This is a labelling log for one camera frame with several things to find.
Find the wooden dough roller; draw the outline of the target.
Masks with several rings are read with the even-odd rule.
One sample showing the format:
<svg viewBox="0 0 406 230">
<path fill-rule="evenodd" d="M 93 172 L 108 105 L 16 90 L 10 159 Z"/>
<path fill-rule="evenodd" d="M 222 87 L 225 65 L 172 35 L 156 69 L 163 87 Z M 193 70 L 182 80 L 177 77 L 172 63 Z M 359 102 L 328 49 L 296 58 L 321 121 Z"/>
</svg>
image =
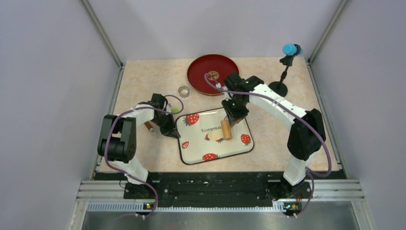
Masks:
<svg viewBox="0 0 406 230">
<path fill-rule="evenodd" d="M 222 129 L 223 134 L 224 134 L 224 140 L 232 139 L 232 131 L 231 130 L 232 130 L 233 127 L 234 126 L 229 125 L 228 121 L 225 118 L 221 121 L 221 129 Z"/>
</svg>

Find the white dough lump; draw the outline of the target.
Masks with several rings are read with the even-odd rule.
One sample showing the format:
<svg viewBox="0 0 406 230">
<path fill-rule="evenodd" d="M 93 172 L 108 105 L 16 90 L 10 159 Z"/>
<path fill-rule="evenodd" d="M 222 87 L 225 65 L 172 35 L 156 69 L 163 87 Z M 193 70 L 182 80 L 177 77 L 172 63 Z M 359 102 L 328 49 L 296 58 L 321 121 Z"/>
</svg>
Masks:
<svg viewBox="0 0 406 230">
<path fill-rule="evenodd" d="M 216 142 L 222 142 L 224 140 L 223 131 L 220 129 L 211 131 L 208 133 L 208 138 Z"/>
</svg>

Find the strawberry print rectangular tray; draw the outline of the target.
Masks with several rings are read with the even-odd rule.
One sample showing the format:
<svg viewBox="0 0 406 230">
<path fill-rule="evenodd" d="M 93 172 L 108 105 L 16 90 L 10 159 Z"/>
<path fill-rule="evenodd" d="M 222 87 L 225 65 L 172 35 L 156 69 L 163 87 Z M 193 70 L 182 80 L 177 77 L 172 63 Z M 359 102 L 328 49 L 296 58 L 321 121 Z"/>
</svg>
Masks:
<svg viewBox="0 0 406 230">
<path fill-rule="evenodd" d="M 218 160 L 251 152 L 254 139 L 246 119 L 232 128 L 232 139 L 216 142 L 208 133 L 221 129 L 226 113 L 216 108 L 192 114 L 181 115 L 176 125 L 181 137 L 178 139 L 180 159 L 186 165 Z"/>
</svg>

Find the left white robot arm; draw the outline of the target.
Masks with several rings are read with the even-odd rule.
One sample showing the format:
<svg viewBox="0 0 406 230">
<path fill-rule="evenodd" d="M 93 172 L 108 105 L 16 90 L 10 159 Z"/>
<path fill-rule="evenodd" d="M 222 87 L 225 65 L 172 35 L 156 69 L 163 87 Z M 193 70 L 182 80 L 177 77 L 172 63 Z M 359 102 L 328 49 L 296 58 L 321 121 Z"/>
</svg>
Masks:
<svg viewBox="0 0 406 230">
<path fill-rule="evenodd" d="M 168 96 L 155 93 L 147 102 L 140 102 L 119 115 L 105 115 L 102 121 L 97 153 L 111 169 L 124 174 L 128 182 L 136 184 L 135 192 L 142 198 L 153 194 L 148 182 L 148 170 L 136 158 L 136 130 L 147 122 L 159 127 L 169 138 L 180 138 Z"/>
</svg>

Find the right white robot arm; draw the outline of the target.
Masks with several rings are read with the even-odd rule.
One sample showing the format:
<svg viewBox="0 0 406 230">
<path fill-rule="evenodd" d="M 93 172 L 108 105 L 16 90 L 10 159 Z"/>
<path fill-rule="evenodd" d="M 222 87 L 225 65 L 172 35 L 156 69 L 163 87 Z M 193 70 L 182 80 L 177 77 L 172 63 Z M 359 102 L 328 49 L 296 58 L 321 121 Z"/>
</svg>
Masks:
<svg viewBox="0 0 406 230">
<path fill-rule="evenodd" d="M 326 146 L 320 111 L 296 106 L 256 76 L 243 79 L 231 73 L 224 80 L 223 90 L 226 98 L 222 106 L 231 127 L 248 115 L 247 104 L 250 103 L 268 112 L 289 130 L 287 148 L 291 157 L 283 173 L 285 181 L 281 192 L 286 197 L 294 197 L 300 192 L 299 183 L 305 178 L 311 155 Z"/>
</svg>

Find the red round lacquer plate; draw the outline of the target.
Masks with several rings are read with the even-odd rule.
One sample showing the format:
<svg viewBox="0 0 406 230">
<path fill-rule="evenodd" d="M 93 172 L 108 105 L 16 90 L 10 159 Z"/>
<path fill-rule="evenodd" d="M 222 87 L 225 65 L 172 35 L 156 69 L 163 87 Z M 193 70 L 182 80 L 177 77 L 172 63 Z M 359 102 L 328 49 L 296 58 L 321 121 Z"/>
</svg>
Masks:
<svg viewBox="0 0 406 230">
<path fill-rule="evenodd" d="M 205 74 L 210 74 L 209 82 L 217 82 L 224 86 L 223 81 L 231 73 L 239 73 L 236 63 L 230 58 L 218 54 L 209 54 L 195 59 L 188 67 L 187 79 L 189 84 L 199 93 L 207 96 L 218 96 L 222 92 L 207 84 Z"/>
</svg>

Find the blue microphone on stand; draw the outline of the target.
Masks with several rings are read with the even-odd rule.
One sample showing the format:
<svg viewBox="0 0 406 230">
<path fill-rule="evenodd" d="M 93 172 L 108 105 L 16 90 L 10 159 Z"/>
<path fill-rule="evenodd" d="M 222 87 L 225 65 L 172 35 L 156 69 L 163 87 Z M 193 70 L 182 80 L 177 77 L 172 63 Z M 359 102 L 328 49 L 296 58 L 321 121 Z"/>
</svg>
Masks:
<svg viewBox="0 0 406 230">
<path fill-rule="evenodd" d="M 282 52 L 285 54 L 285 57 L 280 59 L 280 63 L 285 66 L 285 70 L 282 72 L 280 80 L 271 82 L 268 87 L 279 96 L 285 97 L 288 93 L 288 88 L 283 82 L 287 77 L 288 69 L 293 65 L 294 58 L 301 55 L 303 50 L 298 44 L 285 44 L 282 47 Z"/>
</svg>

